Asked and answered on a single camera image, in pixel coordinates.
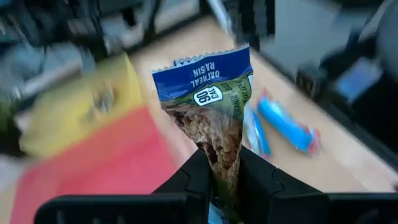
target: blue snack bar wrapper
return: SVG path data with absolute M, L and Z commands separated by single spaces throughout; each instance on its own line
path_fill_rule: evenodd
M 244 107 L 243 133 L 249 142 L 250 150 L 268 161 L 271 150 L 264 129 L 256 112 L 249 105 Z
M 229 222 L 225 219 L 225 215 L 222 210 L 218 209 L 213 204 L 210 204 L 208 224 L 229 224 Z
M 278 102 L 270 99 L 267 93 L 260 97 L 258 112 L 297 150 L 313 153 L 319 147 L 319 131 L 293 120 Z
M 206 86 L 212 84 L 218 86 L 217 83 L 250 75 L 252 75 L 252 66 L 249 46 L 238 50 L 181 58 L 174 60 L 168 68 L 152 71 L 160 102 L 177 100 Z M 222 100 L 220 96 L 211 97 L 213 100 L 199 102 L 198 105 L 203 106 Z

